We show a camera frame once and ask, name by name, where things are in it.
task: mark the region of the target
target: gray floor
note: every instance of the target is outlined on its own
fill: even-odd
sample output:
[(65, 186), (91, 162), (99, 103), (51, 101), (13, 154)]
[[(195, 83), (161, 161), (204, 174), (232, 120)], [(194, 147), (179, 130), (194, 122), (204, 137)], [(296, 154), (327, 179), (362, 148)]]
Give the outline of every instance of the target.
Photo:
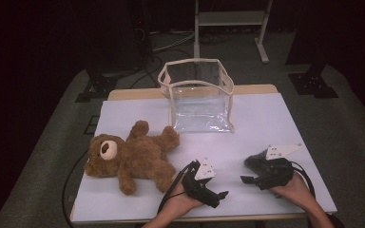
[[(230, 35), (218, 45), (202, 45), (203, 58), (221, 60), (236, 85), (273, 84), (282, 94), (298, 130), (336, 203), (336, 215), (348, 228), (365, 227), (365, 108), (347, 84), (346, 79), (330, 66), (322, 76), (339, 98), (316, 99), (299, 96), (288, 73), (304, 72), (308, 66), (286, 66), (294, 33), (265, 35), (264, 45), (270, 58), (268, 65), (260, 61), (253, 38), (256, 33)], [(153, 35), (156, 48), (181, 39), (180, 35)], [(173, 49), (184, 50), (191, 56), (192, 44)], [(180, 51), (158, 53), (147, 67), (155, 71), (164, 62), (188, 58)], [(144, 76), (142, 71), (123, 78), (117, 88), (129, 88)], [(94, 131), (87, 127), (100, 114), (104, 99), (75, 103), (88, 82), (84, 71), (75, 76), (53, 113), (37, 143), (21, 177), (0, 213), (0, 227), (68, 227), (62, 207), (64, 184), (65, 209), (69, 214), (83, 174), (84, 153)], [(149, 78), (134, 87), (153, 87)], [(77, 227), (133, 227), (132, 224), (77, 225)], [(172, 227), (199, 227), (197, 223), (173, 224)], [(253, 222), (218, 222), (204, 227), (254, 227)], [(266, 227), (306, 227), (304, 219), (268, 221)]]

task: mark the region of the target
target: white tabletop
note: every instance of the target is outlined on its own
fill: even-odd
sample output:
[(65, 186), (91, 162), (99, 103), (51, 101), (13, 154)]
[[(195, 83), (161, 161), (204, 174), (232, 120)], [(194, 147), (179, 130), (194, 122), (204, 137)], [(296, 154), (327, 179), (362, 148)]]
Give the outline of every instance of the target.
[[(168, 100), (146, 99), (106, 101), (103, 103), (96, 135), (118, 135), (125, 139), (138, 120), (149, 122), (149, 135), (161, 134), (168, 123)], [(232, 123), (235, 133), (182, 133), (181, 145), (168, 154), (179, 171), (194, 160), (207, 158), (217, 175), (206, 184), (219, 193), (229, 191), (217, 208), (203, 206), (189, 212), (184, 219), (217, 220), (251, 216), (273, 216), (302, 213), (286, 199), (277, 199), (271, 192), (243, 184), (241, 175), (254, 175), (243, 161), (265, 150), (269, 144), (299, 144), (289, 161), (299, 163), (311, 178), (317, 201), (324, 211), (334, 213), (336, 206), (304, 144), (298, 129), (279, 93), (235, 95)], [(73, 222), (133, 221), (152, 219), (163, 194), (152, 180), (136, 180), (138, 191), (125, 196), (117, 178), (98, 179), (84, 175), (75, 201)]]

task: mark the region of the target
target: teddy bear's arm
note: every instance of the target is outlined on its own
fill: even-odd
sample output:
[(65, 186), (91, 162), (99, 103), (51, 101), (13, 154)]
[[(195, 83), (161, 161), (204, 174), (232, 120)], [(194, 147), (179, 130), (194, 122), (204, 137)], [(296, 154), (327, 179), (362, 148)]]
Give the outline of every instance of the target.
[(118, 183), (120, 184), (120, 190), (124, 194), (129, 196), (136, 192), (136, 183), (126, 165), (123, 165), (118, 170)]

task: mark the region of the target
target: transparent storage box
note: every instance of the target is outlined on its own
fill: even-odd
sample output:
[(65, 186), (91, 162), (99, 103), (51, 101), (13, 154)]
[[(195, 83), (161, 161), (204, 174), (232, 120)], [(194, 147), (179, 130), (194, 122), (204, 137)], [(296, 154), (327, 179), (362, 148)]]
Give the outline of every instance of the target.
[(217, 59), (165, 63), (158, 81), (170, 101), (169, 124), (178, 132), (234, 132), (234, 84)]

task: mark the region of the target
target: stuffed animal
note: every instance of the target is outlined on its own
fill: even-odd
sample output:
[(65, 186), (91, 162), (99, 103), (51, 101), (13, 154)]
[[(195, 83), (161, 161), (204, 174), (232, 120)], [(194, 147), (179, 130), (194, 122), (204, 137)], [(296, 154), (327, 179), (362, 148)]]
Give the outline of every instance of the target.
[(93, 137), (86, 174), (98, 178), (117, 176), (120, 189), (126, 195), (135, 193), (134, 179), (152, 179), (162, 193), (166, 192), (176, 172), (166, 152), (179, 146), (180, 135), (172, 126), (166, 126), (158, 136), (147, 136), (148, 131), (148, 122), (137, 121), (125, 141), (107, 134)]

